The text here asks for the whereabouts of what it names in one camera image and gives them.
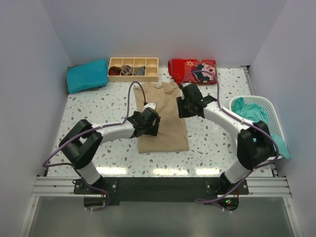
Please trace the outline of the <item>beige t shirt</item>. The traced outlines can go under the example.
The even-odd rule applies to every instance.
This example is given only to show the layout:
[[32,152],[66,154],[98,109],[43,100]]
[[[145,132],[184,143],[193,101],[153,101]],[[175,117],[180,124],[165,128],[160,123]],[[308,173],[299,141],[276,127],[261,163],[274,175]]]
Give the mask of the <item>beige t shirt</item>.
[[136,107],[143,110],[146,102],[155,103],[155,111],[160,116],[157,136],[143,135],[138,139],[140,154],[151,152],[180,152],[189,150],[186,121],[179,118],[176,99],[180,97],[180,89],[175,82],[159,84],[145,82],[134,87]]

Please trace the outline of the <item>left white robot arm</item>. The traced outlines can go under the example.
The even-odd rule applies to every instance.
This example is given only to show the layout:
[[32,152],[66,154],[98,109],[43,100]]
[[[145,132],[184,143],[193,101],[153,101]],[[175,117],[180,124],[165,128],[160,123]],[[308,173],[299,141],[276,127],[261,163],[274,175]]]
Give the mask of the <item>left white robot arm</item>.
[[160,116],[152,108],[135,111],[123,123],[95,125],[82,119],[59,143],[59,149],[85,180],[85,188],[96,194],[106,189],[103,177],[92,161],[99,146],[118,139],[157,136],[159,123]]

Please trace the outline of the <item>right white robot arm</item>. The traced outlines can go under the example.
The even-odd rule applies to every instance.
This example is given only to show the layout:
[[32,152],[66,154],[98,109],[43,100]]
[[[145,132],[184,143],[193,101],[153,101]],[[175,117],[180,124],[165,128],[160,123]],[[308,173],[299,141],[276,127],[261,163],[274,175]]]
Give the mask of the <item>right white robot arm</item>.
[[253,169],[267,163],[277,156],[275,143],[264,121],[252,122],[227,110],[219,100],[203,96],[195,84],[180,86],[182,95],[177,106],[180,118],[199,116],[221,126],[237,142],[237,160],[220,176],[220,189],[231,194],[237,189],[237,183]]

